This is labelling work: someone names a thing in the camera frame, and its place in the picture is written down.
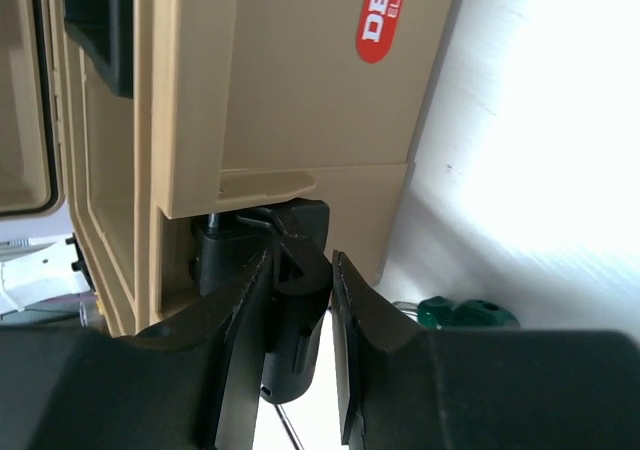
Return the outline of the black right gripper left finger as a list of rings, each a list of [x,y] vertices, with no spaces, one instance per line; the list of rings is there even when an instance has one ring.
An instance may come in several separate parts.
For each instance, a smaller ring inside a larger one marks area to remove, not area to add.
[[[5,449],[249,449],[272,258],[136,336],[3,327]]]

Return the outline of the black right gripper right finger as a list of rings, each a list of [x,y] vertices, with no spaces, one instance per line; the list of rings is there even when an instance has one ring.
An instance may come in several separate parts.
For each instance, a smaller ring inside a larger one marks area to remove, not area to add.
[[[614,331],[428,329],[333,256],[342,442],[352,449],[635,449],[639,347]]]

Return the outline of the green stubby flathead screwdriver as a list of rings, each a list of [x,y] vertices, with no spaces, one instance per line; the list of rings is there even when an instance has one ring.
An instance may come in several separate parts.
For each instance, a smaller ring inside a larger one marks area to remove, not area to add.
[[[417,323],[429,328],[498,328],[520,326],[517,317],[506,308],[481,299],[452,300],[442,296],[418,303],[394,301],[393,305]]]

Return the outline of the black toolbox front latch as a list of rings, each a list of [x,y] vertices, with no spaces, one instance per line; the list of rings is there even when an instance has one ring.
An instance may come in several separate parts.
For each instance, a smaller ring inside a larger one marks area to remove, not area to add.
[[[196,254],[190,274],[201,295],[222,289],[257,253],[273,257],[261,378],[261,395],[272,404],[299,398],[313,380],[333,285],[324,254],[329,219],[325,202],[296,198],[191,223]]]

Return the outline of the tan plastic toolbox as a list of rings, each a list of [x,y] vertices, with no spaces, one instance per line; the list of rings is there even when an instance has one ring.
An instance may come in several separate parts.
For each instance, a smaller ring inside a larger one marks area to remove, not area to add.
[[[370,282],[454,0],[1,0],[1,218],[69,209],[106,325],[195,296],[190,221],[319,199]]]

